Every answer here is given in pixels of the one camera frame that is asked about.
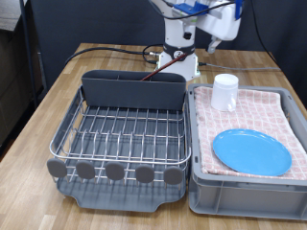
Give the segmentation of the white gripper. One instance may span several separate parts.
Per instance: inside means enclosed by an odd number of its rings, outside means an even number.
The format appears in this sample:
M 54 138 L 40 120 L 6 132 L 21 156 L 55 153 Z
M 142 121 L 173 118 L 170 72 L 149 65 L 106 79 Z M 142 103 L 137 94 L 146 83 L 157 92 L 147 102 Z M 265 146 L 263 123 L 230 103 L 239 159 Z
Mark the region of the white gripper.
M 222 40 L 233 40 L 239 31 L 241 23 L 241 9 L 236 4 L 227 2 L 221 7 L 221 2 L 211 2 L 210 11 L 197 17 L 196 26 L 213 35 L 207 47 L 207 52 L 213 54 Z

